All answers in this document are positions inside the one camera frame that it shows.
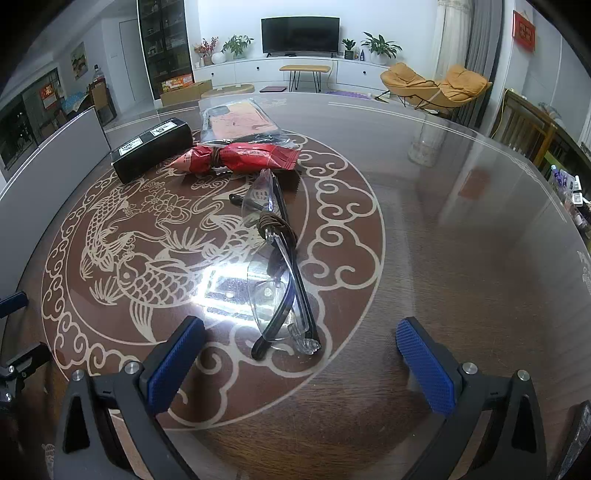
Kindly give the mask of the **clear safety glasses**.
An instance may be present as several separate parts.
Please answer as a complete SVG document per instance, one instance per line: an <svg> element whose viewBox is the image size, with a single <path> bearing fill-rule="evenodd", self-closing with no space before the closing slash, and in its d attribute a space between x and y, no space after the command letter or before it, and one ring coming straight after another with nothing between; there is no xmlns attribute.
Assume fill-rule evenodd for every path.
<svg viewBox="0 0 591 480"><path fill-rule="evenodd" d="M279 180L264 169L245 195L229 199L242 210L243 226L259 242L246 269L246 291L259 328L252 358L263 360L283 340L290 340L301 354L315 355L322 348L321 337L297 265L297 234Z"/></svg>

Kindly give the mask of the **red packet bundle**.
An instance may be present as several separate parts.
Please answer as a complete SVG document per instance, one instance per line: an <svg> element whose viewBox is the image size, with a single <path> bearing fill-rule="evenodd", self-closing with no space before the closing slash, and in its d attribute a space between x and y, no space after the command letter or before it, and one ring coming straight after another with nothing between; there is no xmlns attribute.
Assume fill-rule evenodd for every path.
<svg viewBox="0 0 591 480"><path fill-rule="evenodd" d="M240 174L270 170L294 170L298 151L274 144L235 142L223 147L197 144L170 163L176 171L202 175L214 169Z"/></svg>

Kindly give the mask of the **smartphone on table edge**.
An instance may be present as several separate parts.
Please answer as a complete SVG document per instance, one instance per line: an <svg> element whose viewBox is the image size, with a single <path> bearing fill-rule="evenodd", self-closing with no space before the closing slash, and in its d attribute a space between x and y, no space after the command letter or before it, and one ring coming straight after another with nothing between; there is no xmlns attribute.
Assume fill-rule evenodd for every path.
<svg viewBox="0 0 591 480"><path fill-rule="evenodd" d="M590 473L590 460L585 459L585 450L590 443L590 401L582 402L576 409L564 452L558 463L557 479L575 479L577 470L581 475Z"/></svg>

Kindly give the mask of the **grey partition board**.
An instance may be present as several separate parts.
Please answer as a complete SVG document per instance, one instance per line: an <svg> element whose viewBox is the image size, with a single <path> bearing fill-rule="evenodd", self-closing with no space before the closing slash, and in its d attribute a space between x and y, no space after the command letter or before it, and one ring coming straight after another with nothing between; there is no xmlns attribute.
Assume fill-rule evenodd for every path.
<svg viewBox="0 0 591 480"><path fill-rule="evenodd" d="M37 243L64 202L110 152L93 108L52 134L1 191L1 296L16 290Z"/></svg>

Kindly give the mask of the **black rectangular box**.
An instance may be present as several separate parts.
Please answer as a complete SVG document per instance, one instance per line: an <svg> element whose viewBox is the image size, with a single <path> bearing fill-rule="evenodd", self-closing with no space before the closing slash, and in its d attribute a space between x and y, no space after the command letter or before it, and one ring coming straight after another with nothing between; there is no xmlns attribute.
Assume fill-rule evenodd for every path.
<svg viewBox="0 0 591 480"><path fill-rule="evenodd" d="M193 146L189 125L172 118L136 135L111 152L111 166L122 184L141 177L162 161Z"/></svg>

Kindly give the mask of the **bagged phone case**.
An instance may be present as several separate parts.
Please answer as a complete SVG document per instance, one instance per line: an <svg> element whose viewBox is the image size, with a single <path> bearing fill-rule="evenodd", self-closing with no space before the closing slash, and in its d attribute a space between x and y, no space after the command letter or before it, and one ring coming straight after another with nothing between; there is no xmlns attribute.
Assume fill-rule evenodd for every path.
<svg viewBox="0 0 591 480"><path fill-rule="evenodd" d="M290 137L252 99L209 107L201 119L200 141L204 144L290 145Z"/></svg>

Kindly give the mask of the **dark display cabinet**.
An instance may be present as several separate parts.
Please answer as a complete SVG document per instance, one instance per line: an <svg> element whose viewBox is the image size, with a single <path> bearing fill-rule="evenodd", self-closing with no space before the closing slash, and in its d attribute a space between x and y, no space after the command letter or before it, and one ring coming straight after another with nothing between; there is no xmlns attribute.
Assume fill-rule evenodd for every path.
<svg viewBox="0 0 591 480"><path fill-rule="evenodd" d="M182 0L136 2L142 52L154 100L193 83Z"/></svg>

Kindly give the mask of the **flower vase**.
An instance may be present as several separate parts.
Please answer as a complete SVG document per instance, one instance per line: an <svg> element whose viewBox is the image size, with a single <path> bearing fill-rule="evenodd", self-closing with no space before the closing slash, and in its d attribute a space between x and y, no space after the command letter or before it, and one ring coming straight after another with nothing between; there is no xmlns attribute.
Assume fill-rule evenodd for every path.
<svg viewBox="0 0 591 480"><path fill-rule="evenodd" d="M202 39L201 42L193 46L193 51L197 54L202 66L211 66L224 63L226 61L225 53L218 49L219 40L217 37L211 39Z"/></svg>

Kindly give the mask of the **wooden chair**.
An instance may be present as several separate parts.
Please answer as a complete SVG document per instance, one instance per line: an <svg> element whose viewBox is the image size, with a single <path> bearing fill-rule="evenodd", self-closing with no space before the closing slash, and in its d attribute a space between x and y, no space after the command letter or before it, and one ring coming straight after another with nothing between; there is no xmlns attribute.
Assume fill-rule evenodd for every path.
<svg viewBox="0 0 591 480"><path fill-rule="evenodd" d="M490 138L542 168L557 133L551 118L511 89L504 91Z"/></svg>

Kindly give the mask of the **green potted plant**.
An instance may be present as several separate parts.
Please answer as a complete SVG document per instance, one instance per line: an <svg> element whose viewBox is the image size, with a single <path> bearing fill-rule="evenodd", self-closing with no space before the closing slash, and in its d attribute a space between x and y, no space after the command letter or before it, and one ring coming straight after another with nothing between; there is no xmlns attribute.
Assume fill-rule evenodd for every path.
<svg viewBox="0 0 591 480"><path fill-rule="evenodd" d="M230 53L233 59L242 59L252 42L253 38L248 35L233 35L223 44L221 51Z"/></svg>
<svg viewBox="0 0 591 480"><path fill-rule="evenodd" d="M374 63L387 65L391 61L396 60L398 54L403 51L403 48L393 40L386 40L383 35L373 35L369 32L363 33L365 39L362 41L363 47L366 47L370 52L370 59Z"/></svg>

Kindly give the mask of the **black television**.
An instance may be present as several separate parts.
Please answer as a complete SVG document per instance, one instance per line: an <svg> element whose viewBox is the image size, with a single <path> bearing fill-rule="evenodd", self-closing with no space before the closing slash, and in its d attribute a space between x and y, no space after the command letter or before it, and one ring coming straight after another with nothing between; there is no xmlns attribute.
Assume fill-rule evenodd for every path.
<svg viewBox="0 0 591 480"><path fill-rule="evenodd" d="M291 16L262 20L263 52L337 53L339 51L338 17Z"/></svg>

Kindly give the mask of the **grey curtain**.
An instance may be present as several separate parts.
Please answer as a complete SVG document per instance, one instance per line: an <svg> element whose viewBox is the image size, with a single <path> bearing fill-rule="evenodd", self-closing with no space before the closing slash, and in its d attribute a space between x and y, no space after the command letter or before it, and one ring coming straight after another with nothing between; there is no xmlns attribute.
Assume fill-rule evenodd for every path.
<svg viewBox="0 0 591 480"><path fill-rule="evenodd" d="M465 67L493 82L497 73L503 32L504 2L476 0ZM478 130L483 122L492 87L464 107L462 124Z"/></svg>

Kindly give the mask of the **small potted plant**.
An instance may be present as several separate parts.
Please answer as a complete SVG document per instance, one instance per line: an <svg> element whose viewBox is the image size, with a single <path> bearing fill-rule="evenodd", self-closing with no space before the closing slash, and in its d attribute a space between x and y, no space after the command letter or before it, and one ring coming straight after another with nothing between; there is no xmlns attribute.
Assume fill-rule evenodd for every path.
<svg viewBox="0 0 591 480"><path fill-rule="evenodd" d="M349 38L342 39L342 45L345 47L344 58L347 60L353 60L356 58L355 47L356 41Z"/></svg>

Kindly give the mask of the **green potted plant right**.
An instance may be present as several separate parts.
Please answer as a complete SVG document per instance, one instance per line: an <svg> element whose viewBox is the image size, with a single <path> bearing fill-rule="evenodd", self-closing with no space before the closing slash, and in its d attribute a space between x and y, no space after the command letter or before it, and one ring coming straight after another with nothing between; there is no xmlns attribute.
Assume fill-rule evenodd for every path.
<svg viewBox="0 0 591 480"><path fill-rule="evenodd" d="M386 40L383 35L373 35L369 32L363 33L365 39L362 41L363 47L366 47L370 52L370 59L374 63L387 65L391 61L396 60L398 54L403 51L403 48L393 40Z"/></svg>

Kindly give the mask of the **red wall hanging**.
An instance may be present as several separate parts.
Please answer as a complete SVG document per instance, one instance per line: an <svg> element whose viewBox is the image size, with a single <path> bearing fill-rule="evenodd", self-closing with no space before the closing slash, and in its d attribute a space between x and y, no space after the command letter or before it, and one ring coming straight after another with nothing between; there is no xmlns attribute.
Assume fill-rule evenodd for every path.
<svg viewBox="0 0 591 480"><path fill-rule="evenodd" d="M535 25L516 10L513 11L512 37L524 50L530 53L535 51Z"/></svg>

